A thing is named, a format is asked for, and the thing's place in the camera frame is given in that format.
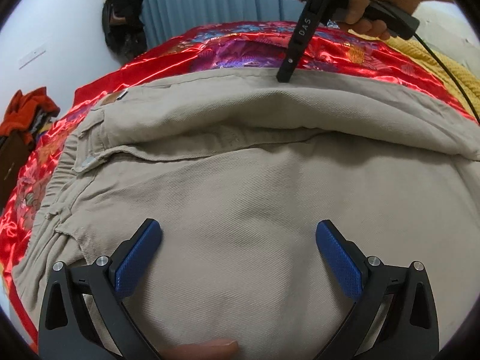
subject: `metal button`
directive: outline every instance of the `metal button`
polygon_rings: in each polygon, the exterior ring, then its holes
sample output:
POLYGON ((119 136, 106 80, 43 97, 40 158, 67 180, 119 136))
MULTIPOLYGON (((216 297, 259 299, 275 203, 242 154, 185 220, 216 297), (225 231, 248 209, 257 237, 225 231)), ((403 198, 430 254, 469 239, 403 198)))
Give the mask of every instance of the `metal button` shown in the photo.
POLYGON ((423 266, 423 264, 420 262, 420 261, 415 261, 413 263, 413 267, 417 270, 417 271, 423 271, 425 269, 425 267, 423 266))
POLYGON ((380 263, 381 263, 381 261, 378 257, 370 256, 368 258, 368 264, 370 264, 371 266, 379 266, 380 263))
POLYGON ((82 162, 82 168, 86 168, 87 166, 91 165, 95 162, 95 157, 87 157, 85 161, 82 162))
POLYGON ((97 265, 98 266, 105 266, 109 262, 108 256, 100 256, 97 258, 97 265))
POLYGON ((57 261, 55 264, 53 264, 54 271, 59 271, 62 268, 63 268, 63 262, 61 261, 57 261))

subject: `wooden furniture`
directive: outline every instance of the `wooden furniture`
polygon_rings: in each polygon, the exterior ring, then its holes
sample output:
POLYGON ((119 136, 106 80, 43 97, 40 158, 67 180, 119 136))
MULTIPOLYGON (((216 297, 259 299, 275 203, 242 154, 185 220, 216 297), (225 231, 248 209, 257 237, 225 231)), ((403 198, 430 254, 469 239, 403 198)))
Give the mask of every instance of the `wooden furniture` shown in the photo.
POLYGON ((18 132, 8 137, 0 137, 0 212, 17 184, 20 168, 25 165, 29 148, 24 144, 18 132))

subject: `orange cloth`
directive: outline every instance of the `orange cloth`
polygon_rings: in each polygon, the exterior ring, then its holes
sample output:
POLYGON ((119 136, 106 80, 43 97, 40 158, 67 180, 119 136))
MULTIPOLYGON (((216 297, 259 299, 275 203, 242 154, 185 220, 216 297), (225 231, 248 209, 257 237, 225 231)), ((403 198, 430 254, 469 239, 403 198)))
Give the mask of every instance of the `orange cloth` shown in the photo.
POLYGON ((8 137, 12 131, 18 130, 23 142, 28 145, 33 140, 28 128, 39 108, 53 116, 60 112, 60 108, 47 96, 45 87, 35 89, 26 95, 23 95, 22 91, 17 91, 8 104, 3 122, 0 124, 0 136, 8 137))

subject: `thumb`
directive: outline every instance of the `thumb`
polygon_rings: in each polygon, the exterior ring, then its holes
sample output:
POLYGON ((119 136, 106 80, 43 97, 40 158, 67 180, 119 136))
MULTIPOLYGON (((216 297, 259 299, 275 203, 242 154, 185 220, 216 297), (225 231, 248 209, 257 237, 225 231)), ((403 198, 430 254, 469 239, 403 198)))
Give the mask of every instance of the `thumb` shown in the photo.
POLYGON ((238 342, 220 338, 202 344, 174 346, 161 354, 165 360, 230 360, 238 350, 238 342))

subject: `finger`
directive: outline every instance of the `finger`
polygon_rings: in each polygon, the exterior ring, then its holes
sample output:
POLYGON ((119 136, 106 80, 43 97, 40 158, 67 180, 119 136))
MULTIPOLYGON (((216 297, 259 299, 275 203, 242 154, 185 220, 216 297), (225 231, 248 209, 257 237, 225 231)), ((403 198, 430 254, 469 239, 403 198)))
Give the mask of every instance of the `finger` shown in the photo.
POLYGON ((357 34, 366 34, 371 30, 371 22, 367 19, 360 19, 354 25, 352 25, 352 30, 357 34))
POLYGON ((387 41, 390 39, 390 33, 388 31, 385 31, 383 34, 379 36, 379 38, 383 41, 387 41))
POLYGON ((230 360, 239 350, 238 342, 226 338, 202 344, 187 344, 162 352, 165 360, 230 360))
POLYGON ((344 31, 344 32, 348 32, 350 28, 352 28, 351 25, 347 24, 347 23, 341 23, 340 21, 337 22, 337 25, 338 27, 340 28, 340 30, 344 31))
POLYGON ((354 24, 359 21, 369 3, 369 0, 349 0, 349 12, 345 17, 345 23, 354 24))
POLYGON ((377 38, 387 31, 387 25, 382 20, 375 20, 371 23, 371 29, 365 34, 373 38, 377 38))

